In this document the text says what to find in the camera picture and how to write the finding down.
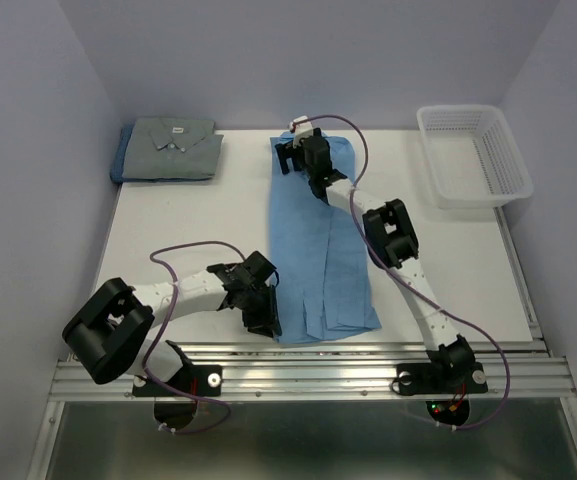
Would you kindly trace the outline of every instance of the folded clothing stack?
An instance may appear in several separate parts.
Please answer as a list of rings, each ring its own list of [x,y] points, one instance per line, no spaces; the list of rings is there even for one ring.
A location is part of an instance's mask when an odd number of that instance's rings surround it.
[[[124,182],[208,180],[215,175],[223,135],[215,122],[140,118],[121,131],[110,178]]]
[[[381,328],[372,307],[366,249],[347,213],[315,198],[303,172],[282,175],[271,138],[270,257],[281,276],[280,343],[337,340]],[[332,161],[353,178],[355,154],[342,137],[326,137]]]

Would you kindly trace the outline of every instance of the screw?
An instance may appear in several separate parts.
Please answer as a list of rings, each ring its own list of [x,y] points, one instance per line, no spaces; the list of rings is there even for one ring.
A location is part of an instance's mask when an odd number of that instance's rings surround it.
[[[477,385],[483,385],[486,383],[486,374],[481,370],[475,370],[472,372],[472,379]]]
[[[208,385],[210,385],[212,388],[217,388],[219,385],[221,385],[221,377],[218,373],[211,373],[208,375]]]

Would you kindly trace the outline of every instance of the cable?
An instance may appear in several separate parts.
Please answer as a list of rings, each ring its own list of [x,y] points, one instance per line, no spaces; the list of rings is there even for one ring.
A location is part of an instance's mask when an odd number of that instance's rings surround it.
[[[153,374],[150,371],[150,369],[148,368],[148,359],[152,355],[152,352],[155,350],[155,347],[157,346],[157,344],[160,342],[161,337],[163,336],[164,331],[166,330],[166,327],[168,327],[168,323],[170,323],[170,320],[172,319],[172,313],[175,309],[175,304],[177,303],[177,298],[179,297],[179,288],[177,287],[177,282],[179,281],[179,278],[177,277],[177,273],[175,272],[175,269],[172,268],[172,266],[168,262],[161,260],[159,258],[156,258],[156,257],[158,255],[161,255],[162,253],[170,252],[172,250],[179,250],[182,248],[189,248],[189,247],[198,247],[200,245],[221,245],[224,247],[228,247],[231,250],[234,250],[237,253],[237,255],[239,255],[241,257],[242,260],[246,259],[244,254],[241,253],[241,251],[237,247],[235,247],[234,245],[231,245],[229,243],[221,242],[218,240],[210,240],[210,241],[205,241],[205,242],[183,243],[181,245],[174,245],[172,247],[166,247],[166,248],[162,248],[159,250],[155,250],[154,252],[152,252],[150,254],[150,261],[151,262],[154,262],[158,265],[163,266],[166,270],[168,270],[168,273],[170,273],[170,276],[172,277],[172,298],[170,300],[170,307],[168,307],[168,311],[166,312],[166,316],[164,317],[164,321],[162,322],[161,327],[157,331],[157,335],[155,335],[155,339],[153,340],[152,344],[150,345],[150,348],[148,348],[148,350],[146,351],[146,355],[144,355],[144,359],[141,362],[141,366],[144,369],[146,376],[152,382],[159,385],[161,388],[168,390],[170,393],[177,395],[177,396],[180,396],[180,397],[188,398],[197,404],[199,404],[199,402],[212,403],[213,405],[220,405],[226,409],[226,414],[223,417],[221,417],[218,421],[216,421],[215,423],[210,424],[208,426],[197,428],[195,430],[177,431],[174,428],[169,428],[165,424],[158,422],[160,430],[165,430],[169,433],[177,434],[177,435],[190,435],[193,433],[205,432],[206,430],[210,430],[211,428],[214,428],[218,425],[221,425],[226,420],[228,420],[228,418],[230,418],[230,415],[232,415],[232,409],[230,408],[230,405],[228,405],[226,402],[224,402],[222,400],[217,400],[215,398],[199,397],[197,395],[191,395],[189,393],[182,392],[181,390],[177,390],[176,388],[171,387],[170,385],[167,385],[163,380],[157,378],[157,376],[155,374]]]
[[[306,119],[299,120],[296,122],[292,122],[291,128],[294,128],[294,126],[300,125],[302,123],[312,122],[314,120],[320,120],[322,118],[334,118],[336,120],[340,120],[340,121],[348,124],[349,126],[351,126],[353,128],[353,130],[355,130],[355,132],[357,132],[357,134],[359,135],[359,138],[361,138],[361,143],[363,144],[363,147],[364,147],[364,165],[361,168],[361,171],[359,172],[359,175],[357,176],[356,180],[352,184],[352,190],[350,191],[350,214],[352,216],[353,222],[355,223],[355,227],[357,227],[357,231],[359,232],[359,235],[361,236],[361,239],[364,241],[364,243],[366,244],[366,248],[371,253],[372,259],[375,262],[377,262],[377,264],[384,270],[386,275],[388,275],[393,282],[395,282],[395,283],[401,285],[402,287],[408,289],[410,292],[412,292],[418,298],[420,298],[421,300],[426,302],[428,305],[433,307],[435,310],[439,310],[441,313],[443,313],[447,317],[451,318],[455,322],[466,325],[466,326],[476,330],[477,332],[481,333],[484,337],[486,337],[488,339],[488,341],[495,347],[495,350],[497,350],[497,352],[499,353],[499,356],[501,357],[501,361],[504,364],[504,370],[506,373],[506,387],[504,389],[504,394],[501,398],[501,401],[499,402],[499,405],[497,405],[497,408],[495,409],[494,412],[492,412],[490,415],[488,415],[483,420],[480,420],[478,422],[475,422],[475,423],[472,423],[469,425],[462,425],[460,427],[457,427],[456,429],[457,430],[472,430],[472,429],[481,427],[482,425],[485,425],[486,423],[491,421],[493,418],[495,418],[499,414],[499,412],[504,408],[504,406],[506,405],[506,402],[508,401],[508,395],[510,394],[510,366],[508,365],[508,358],[506,357],[506,354],[504,353],[503,349],[501,348],[501,345],[499,345],[499,343],[497,343],[497,341],[494,338],[492,338],[488,334],[488,332],[486,332],[483,328],[481,328],[481,327],[479,327],[479,326],[475,325],[474,323],[471,323],[467,320],[459,318],[456,315],[453,315],[448,310],[445,310],[439,304],[437,304],[436,302],[434,302],[430,298],[426,297],[423,293],[421,293],[420,291],[415,289],[412,285],[408,285],[401,278],[399,278],[399,276],[397,274],[392,272],[386,266],[386,264],[384,264],[384,262],[377,256],[374,249],[370,246],[370,242],[368,242],[368,239],[366,238],[366,235],[364,234],[364,232],[361,228],[361,225],[359,224],[359,220],[357,219],[357,213],[355,212],[355,191],[357,189],[357,186],[359,185],[359,182],[361,181],[364,174],[366,173],[366,170],[368,169],[368,142],[366,141],[366,138],[364,137],[364,134],[361,132],[359,127],[357,127],[357,125],[352,123],[347,118],[342,117],[341,115],[332,115],[332,114],[315,115],[314,117],[310,117],[310,118],[306,118]]]

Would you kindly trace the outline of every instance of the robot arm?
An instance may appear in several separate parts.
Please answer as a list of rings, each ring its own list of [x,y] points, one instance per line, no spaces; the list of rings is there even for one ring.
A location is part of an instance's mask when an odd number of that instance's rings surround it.
[[[291,142],[276,146],[282,173],[290,172],[288,160],[292,160],[293,169],[307,175],[315,197],[350,213],[352,182],[333,167],[330,146],[321,130],[309,122],[295,125],[305,119],[300,117],[291,124],[295,133]],[[357,218],[363,221],[366,241],[380,260],[370,254],[373,262],[379,268],[385,265],[409,287],[435,302],[419,261],[419,241],[404,203],[399,199],[384,202],[357,189],[353,205]],[[452,321],[404,285],[397,283],[397,286],[417,321],[430,359],[430,363],[398,366],[398,372],[404,372],[406,379],[402,381],[400,374],[394,382],[397,393],[446,393],[460,385],[466,385],[469,393],[485,393],[485,382],[473,381],[483,377],[482,366],[475,361],[468,342]]]
[[[275,286],[266,285],[275,273],[274,265],[259,252],[242,263],[211,265],[176,283],[178,295],[171,318],[236,307],[249,332],[281,335]],[[163,322],[173,288],[172,283],[129,287],[121,278],[108,280],[66,325],[62,337],[95,383],[111,382],[124,373],[145,376],[142,364],[152,344],[146,335]],[[193,371],[179,347],[159,343],[148,367],[170,386],[190,391],[188,383],[197,377],[207,380],[204,373],[210,366]],[[208,388],[198,393],[218,394]]]

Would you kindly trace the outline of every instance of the gray floor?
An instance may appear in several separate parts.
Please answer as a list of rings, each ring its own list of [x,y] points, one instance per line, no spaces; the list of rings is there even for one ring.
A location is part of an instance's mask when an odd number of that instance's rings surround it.
[[[473,418],[495,407],[479,401]],[[450,433],[402,413],[402,402],[237,405],[214,431],[157,432],[152,405],[66,407],[49,478],[576,479],[559,401],[513,400],[492,424]],[[409,412],[423,413],[409,403]]]

